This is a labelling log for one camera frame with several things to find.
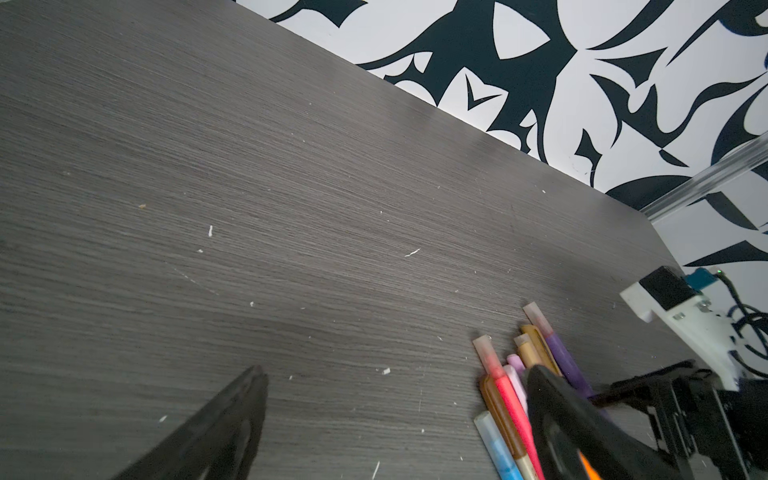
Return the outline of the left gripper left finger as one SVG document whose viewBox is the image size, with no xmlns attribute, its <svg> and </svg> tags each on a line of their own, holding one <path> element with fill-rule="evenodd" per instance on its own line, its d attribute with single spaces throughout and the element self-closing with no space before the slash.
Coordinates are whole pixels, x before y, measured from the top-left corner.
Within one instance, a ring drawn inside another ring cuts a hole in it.
<svg viewBox="0 0 768 480">
<path fill-rule="evenodd" d="M 197 413 L 117 479 L 246 479 L 266 415 L 269 380 L 244 370 Z"/>
</svg>

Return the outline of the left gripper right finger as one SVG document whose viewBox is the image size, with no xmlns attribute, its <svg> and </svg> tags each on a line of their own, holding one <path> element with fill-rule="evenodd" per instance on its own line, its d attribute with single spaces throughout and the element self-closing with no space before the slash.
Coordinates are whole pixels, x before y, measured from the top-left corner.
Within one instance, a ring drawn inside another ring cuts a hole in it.
<svg viewBox="0 0 768 480">
<path fill-rule="evenodd" d="M 676 479 L 657 452 L 624 433 L 563 378 L 529 369 L 528 414 L 545 479 L 587 479 L 581 451 L 602 479 Z"/>
</svg>

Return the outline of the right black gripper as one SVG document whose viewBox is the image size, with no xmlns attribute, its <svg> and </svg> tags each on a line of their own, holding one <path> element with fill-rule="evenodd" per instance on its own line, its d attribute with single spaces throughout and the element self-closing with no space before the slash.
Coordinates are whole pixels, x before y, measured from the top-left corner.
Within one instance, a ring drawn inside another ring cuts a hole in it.
<svg viewBox="0 0 768 480">
<path fill-rule="evenodd" d="M 719 387 L 709 369 L 687 360 L 611 384 L 590 398 L 598 408 L 625 404 L 646 414 L 657 452 L 685 479 L 699 454 L 723 479 L 767 477 L 767 381 L 741 379 Z"/>
</svg>

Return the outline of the orange highlighter pen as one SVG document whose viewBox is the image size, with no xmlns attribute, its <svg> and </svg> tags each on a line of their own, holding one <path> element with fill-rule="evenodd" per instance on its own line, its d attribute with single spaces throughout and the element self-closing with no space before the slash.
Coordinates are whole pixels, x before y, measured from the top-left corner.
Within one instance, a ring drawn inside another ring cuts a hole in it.
<svg viewBox="0 0 768 480">
<path fill-rule="evenodd" d="M 589 480 L 602 480 L 598 472 L 592 467 L 586 456 L 579 451 L 579 459 Z"/>
</svg>

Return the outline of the blue highlighter pen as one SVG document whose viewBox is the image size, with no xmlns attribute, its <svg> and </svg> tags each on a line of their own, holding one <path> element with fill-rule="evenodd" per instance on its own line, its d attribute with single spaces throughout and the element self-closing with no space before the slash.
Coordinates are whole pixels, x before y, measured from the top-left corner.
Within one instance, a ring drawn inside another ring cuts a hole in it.
<svg viewBox="0 0 768 480">
<path fill-rule="evenodd" d="M 522 480 L 523 477 L 489 411 L 473 419 L 486 451 L 501 480 Z"/>
</svg>

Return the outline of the purple marker pen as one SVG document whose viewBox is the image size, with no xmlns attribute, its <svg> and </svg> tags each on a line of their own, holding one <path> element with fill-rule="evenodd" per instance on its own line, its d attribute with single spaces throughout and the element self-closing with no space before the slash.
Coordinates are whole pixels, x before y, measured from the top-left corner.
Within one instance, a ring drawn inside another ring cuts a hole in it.
<svg viewBox="0 0 768 480">
<path fill-rule="evenodd" d="M 543 335 L 543 339 L 564 378 L 583 397 L 592 397 L 594 395 L 592 387 L 538 305 L 535 302 L 531 302 L 523 307 L 523 311 L 531 323 Z"/>
</svg>

